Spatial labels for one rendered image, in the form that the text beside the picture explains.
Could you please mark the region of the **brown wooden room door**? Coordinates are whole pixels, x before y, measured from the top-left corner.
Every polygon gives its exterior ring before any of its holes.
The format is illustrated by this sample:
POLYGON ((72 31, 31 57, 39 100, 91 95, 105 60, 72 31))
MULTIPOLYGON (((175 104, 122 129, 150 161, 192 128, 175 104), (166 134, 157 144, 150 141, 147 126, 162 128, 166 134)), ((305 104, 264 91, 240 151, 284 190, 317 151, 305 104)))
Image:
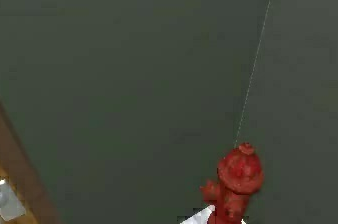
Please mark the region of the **brown wooden room door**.
POLYGON ((39 224, 63 224, 0 104, 0 165, 39 224))

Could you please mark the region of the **red fire hydrant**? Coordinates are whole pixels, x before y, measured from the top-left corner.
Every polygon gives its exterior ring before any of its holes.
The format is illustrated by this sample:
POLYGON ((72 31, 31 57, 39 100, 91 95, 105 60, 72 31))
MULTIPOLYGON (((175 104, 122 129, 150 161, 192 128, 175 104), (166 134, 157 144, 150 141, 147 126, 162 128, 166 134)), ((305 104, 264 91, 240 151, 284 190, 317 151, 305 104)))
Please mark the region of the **red fire hydrant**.
POLYGON ((206 224, 242 224, 250 197, 265 179, 255 148, 244 142, 232 149, 218 162, 217 177, 200 187, 203 200, 214 206, 206 224))

